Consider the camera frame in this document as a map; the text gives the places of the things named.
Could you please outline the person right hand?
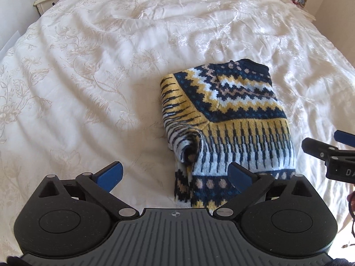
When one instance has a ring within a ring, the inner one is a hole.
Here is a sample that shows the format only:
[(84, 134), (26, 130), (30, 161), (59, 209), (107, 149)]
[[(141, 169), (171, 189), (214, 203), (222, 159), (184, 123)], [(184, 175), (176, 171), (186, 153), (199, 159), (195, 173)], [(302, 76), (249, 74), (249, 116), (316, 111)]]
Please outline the person right hand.
[(352, 227), (351, 227), (351, 233), (355, 237), (355, 231), (354, 231), (354, 225), (355, 225), (355, 192), (352, 194), (348, 195), (347, 197), (348, 200), (348, 210), (350, 213), (350, 216), (352, 218)]

